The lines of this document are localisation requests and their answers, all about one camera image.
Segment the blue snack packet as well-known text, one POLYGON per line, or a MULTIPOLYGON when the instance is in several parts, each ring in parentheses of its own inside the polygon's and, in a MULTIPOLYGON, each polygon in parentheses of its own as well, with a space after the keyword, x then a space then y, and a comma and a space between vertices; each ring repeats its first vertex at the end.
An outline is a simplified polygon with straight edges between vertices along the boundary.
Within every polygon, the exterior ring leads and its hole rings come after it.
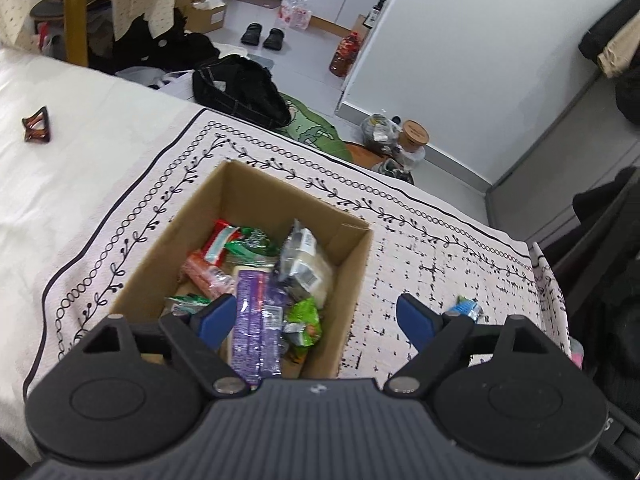
POLYGON ((484 315, 484 310, 476 299, 457 296, 456 303, 446 311, 446 315, 465 315, 468 318, 472 318, 474 322, 477 322, 484 315))

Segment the small orange snack packet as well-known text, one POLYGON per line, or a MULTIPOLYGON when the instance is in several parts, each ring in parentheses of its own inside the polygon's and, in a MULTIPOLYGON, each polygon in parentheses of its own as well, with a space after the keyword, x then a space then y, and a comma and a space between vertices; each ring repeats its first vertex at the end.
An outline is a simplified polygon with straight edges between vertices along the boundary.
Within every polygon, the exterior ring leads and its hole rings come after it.
POLYGON ((235 281, 232 276, 206 261, 199 250, 188 255, 180 272, 210 300, 231 295, 235 291, 235 281))

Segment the purple snack bar packet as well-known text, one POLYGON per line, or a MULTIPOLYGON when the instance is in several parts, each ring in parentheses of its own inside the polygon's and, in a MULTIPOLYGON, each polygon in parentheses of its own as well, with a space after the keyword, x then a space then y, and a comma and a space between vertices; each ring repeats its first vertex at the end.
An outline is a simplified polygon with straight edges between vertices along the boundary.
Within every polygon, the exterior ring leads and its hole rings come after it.
POLYGON ((228 360, 251 387, 281 375, 282 325, 291 298, 269 269, 236 266, 235 324, 228 360))

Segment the red white snack packet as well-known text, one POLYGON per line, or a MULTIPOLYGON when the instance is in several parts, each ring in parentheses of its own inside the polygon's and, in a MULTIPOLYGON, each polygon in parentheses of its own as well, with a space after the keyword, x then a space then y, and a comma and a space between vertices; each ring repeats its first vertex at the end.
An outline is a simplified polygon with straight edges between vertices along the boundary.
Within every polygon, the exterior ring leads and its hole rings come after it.
POLYGON ((227 255, 226 245, 237 240, 240 235, 238 226, 234 226, 224 219, 216 220, 213 232, 202 248, 204 260, 214 266, 222 266, 227 255))

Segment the small green snack packet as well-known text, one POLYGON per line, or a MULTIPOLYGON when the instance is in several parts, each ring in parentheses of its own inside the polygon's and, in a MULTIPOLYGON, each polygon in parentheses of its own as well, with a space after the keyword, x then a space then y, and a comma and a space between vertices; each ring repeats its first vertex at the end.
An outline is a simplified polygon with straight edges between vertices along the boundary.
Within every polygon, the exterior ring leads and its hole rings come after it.
POLYGON ((279 259, 280 246, 263 230, 242 226, 237 240, 226 245, 228 256, 241 266, 271 268, 279 259))

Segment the green candy packet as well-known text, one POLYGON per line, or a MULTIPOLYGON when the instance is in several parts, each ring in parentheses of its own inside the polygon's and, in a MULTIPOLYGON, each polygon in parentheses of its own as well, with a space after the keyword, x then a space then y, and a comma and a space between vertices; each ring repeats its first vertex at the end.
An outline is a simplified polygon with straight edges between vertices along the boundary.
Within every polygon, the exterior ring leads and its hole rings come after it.
POLYGON ((295 347, 310 348, 322 336, 320 315, 314 298, 296 302, 284 317, 282 334, 295 347))

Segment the clear packet with crackers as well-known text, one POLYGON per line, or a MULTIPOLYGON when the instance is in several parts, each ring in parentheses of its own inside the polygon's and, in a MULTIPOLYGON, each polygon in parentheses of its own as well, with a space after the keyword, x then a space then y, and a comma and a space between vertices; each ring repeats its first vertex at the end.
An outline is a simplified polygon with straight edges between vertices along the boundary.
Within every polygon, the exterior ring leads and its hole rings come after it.
POLYGON ((334 273, 334 266, 314 233, 295 219, 280 250, 280 286, 295 301, 314 298, 318 310, 322 310, 332 292, 334 273))

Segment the patterned white cloth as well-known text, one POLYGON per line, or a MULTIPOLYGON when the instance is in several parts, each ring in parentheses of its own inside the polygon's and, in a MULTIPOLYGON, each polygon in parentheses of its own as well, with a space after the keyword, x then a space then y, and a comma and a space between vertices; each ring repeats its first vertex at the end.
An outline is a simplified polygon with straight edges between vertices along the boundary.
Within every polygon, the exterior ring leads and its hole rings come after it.
POLYGON ((570 348, 541 251, 437 198, 202 110, 163 136, 99 201, 41 296, 30 391, 112 312, 145 322, 186 292, 238 300, 222 353, 270 376, 385 382, 418 350, 398 325, 410 294, 480 324, 530 318, 570 348))

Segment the brown cardboard box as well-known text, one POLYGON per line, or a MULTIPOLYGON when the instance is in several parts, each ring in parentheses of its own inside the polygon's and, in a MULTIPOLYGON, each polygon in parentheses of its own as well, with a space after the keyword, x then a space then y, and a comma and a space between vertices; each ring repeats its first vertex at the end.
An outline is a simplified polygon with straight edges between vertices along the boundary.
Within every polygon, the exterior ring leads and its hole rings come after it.
POLYGON ((174 292, 229 294, 232 329, 217 347, 249 384, 334 378, 371 240, 366 222, 225 162, 163 230, 110 310, 152 322, 174 312, 174 292))

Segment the jar with wooden lid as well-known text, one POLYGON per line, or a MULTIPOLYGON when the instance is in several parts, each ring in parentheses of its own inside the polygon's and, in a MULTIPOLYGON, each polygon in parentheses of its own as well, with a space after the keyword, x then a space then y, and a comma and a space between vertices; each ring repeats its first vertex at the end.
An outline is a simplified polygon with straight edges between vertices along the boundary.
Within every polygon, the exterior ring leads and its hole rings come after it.
POLYGON ((428 142, 430 142, 430 135, 418 122, 408 119, 402 123, 398 143, 405 155, 413 160, 424 159, 428 142))

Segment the glass jar on floor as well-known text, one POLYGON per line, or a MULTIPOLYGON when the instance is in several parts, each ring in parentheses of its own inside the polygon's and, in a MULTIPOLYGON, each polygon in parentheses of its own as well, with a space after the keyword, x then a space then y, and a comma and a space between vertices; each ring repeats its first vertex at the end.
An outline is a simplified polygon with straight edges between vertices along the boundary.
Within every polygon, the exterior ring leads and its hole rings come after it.
POLYGON ((364 146, 381 155, 391 155, 397 145, 400 128, 382 114, 373 114, 360 124, 364 146))

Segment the green floor mat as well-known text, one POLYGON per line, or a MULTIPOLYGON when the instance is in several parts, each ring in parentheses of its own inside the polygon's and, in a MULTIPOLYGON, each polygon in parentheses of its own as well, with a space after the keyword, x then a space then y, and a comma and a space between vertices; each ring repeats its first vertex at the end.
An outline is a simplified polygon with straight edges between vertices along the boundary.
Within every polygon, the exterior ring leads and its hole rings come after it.
POLYGON ((285 127, 277 129, 277 133, 346 162, 352 161, 352 153, 338 135, 334 125, 298 99, 285 93, 281 93, 281 96, 288 107, 291 121, 285 127))

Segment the black bag on floor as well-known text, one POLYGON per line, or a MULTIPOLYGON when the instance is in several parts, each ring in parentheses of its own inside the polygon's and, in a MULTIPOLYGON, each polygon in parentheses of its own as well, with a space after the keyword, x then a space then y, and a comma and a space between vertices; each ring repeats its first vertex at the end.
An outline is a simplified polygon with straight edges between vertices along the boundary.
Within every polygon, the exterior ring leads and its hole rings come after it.
POLYGON ((269 130, 292 122, 270 71, 249 58, 230 54, 202 64, 192 73, 195 102, 269 130))

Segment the brown hair claw clip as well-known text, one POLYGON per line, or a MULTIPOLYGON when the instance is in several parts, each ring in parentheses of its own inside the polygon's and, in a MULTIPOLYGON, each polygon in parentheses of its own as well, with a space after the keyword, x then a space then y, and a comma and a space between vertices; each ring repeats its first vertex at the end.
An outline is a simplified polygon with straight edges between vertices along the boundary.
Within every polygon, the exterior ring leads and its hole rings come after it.
POLYGON ((51 141, 51 126, 47 107, 40 107, 32 116, 22 119, 24 141, 47 144, 51 141))

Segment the black slipper right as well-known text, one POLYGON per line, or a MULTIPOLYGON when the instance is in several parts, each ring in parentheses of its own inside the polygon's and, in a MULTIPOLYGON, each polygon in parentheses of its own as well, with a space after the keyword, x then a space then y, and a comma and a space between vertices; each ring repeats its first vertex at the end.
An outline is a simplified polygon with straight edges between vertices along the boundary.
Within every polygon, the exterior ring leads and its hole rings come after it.
POLYGON ((280 52, 284 44, 284 31, 280 28, 273 28, 270 30, 269 35, 262 43, 264 49, 280 52))

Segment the black slipper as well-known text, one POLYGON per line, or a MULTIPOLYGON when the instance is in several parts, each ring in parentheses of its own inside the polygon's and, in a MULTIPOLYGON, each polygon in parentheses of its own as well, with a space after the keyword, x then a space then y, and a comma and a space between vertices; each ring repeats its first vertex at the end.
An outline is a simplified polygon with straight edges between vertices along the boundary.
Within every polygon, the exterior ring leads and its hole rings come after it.
POLYGON ((280 52, 284 44, 284 31, 280 28, 273 28, 270 30, 269 35, 262 43, 264 49, 280 52))
POLYGON ((262 36, 262 25, 259 23, 250 23, 241 37, 241 44, 249 47, 257 47, 260 44, 260 36, 262 36))

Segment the black slipper left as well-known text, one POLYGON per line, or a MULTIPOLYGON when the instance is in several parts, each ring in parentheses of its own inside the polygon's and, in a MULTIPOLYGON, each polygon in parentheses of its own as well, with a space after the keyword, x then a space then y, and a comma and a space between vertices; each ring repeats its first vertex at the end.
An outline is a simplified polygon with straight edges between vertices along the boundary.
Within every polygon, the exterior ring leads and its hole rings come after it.
POLYGON ((262 36, 262 25, 259 23, 250 23, 241 37, 241 44, 249 47, 257 47, 260 44, 260 36, 262 36))

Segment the red oil bottle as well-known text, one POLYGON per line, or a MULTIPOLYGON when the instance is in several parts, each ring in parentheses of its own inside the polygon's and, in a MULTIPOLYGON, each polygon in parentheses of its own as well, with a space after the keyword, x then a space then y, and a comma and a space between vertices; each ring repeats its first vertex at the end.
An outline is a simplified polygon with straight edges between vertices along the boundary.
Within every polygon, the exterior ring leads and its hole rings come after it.
POLYGON ((361 49, 362 38, 359 32, 351 32, 338 44, 329 66, 330 72, 340 78, 344 78, 352 64, 355 63, 361 49))

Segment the cardboard box with tissues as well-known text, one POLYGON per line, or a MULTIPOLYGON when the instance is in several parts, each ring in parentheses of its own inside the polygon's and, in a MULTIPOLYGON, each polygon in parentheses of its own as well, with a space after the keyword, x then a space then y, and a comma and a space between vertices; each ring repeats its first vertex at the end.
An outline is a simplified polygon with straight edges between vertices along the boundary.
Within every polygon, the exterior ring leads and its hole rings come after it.
POLYGON ((223 28, 226 9, 224 0, 192 2, 183 10, 183 15, 186 18, 186 30, 208 34, 223 28))

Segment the pink plastic bag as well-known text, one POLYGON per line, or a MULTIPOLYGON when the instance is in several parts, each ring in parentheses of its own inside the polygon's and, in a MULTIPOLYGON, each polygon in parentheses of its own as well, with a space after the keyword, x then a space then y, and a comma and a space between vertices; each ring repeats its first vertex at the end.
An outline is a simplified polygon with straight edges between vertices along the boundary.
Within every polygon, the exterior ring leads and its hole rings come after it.
POLYGON ((282 0, 278 10, 278 21, 285 28, 305 30, 311 17, 307 0, 282 0))

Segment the black clothes pile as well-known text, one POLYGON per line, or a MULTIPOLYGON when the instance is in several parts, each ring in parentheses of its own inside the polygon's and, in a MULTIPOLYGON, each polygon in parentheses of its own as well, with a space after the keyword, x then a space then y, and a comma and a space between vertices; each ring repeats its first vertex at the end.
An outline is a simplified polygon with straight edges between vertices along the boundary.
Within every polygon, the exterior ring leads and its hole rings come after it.
POLYGON ((588 29, 578 46, 584 58, 615 80, 615 104, 639 125, 639 0, 620 0, 588 29))

